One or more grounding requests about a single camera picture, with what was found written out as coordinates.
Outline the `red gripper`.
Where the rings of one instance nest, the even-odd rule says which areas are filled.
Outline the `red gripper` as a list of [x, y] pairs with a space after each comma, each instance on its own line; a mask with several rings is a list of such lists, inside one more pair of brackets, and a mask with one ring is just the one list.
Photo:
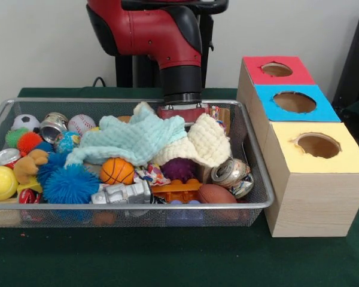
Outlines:
[[161, 119], [180, 116], [186, 123], [194, 123], [202, 114], [209, 113], [209, 105], [165, 105], [157, 108]]

